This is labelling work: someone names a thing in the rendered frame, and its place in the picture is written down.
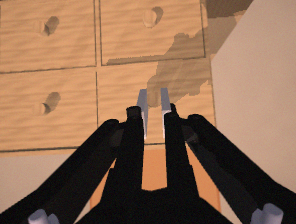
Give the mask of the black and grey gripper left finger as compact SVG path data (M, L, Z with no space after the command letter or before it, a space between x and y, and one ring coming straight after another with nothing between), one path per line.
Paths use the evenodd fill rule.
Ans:
M108 170L90 224L131 224L134 188L142 189L147 89L126 113L125 122L106 120L35 191L0 213L0 224L74 224Z

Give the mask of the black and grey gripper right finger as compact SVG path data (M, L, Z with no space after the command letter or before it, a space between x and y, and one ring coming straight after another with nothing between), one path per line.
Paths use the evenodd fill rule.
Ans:
M275 182L202 115L179 117L168 89L160 90L169 224L208 224L185 141L242 224L296 224L296 193Z

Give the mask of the small wooden chest of drawers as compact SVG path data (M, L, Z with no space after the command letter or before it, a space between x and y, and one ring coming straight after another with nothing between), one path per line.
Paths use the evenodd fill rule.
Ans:
M7 1L0 0L0 5L16 4L16 3L27 3L27 2L38 2L38 1L49 1L49 0L7 0ZM204 58L209 57L214 121L215 121L215 127L217 128L216 112L215 112L215 101L214 101L214 90L213 90L213 79L212 79L212 68L211 68L211 57L210 57L210 46L209 46L208 23L207 23L206 0L200 0L200 8L201 8L203 44L204 44ZM79 73L79 72L96 71L97 72L97 96L98 96L98 128L99 128L100 127L99 66L104 66L102 64L100 0L95 0L95 29L96 29L96 62L97 62L97 67L63 69L63 70L50 70L50 71L36 71L36 72L23 72L23 73L9 73L9 74L4 74L4 73L0 72L0 78L25 77L25 76L38 76L38 75L52 75L52 74L66 74L66 73ZM0 148L0 157L72 154L78 147L79 146L54 147L54 148L35 148L35 149L17 149L17 150L1 150L1 148ZM65 149L65 150L61 150L61 149ZM159 150L159 149L165 149L165 143L147 143L147 144L144 144L144 150ZM28 151L28 152L16 152L16 151Z

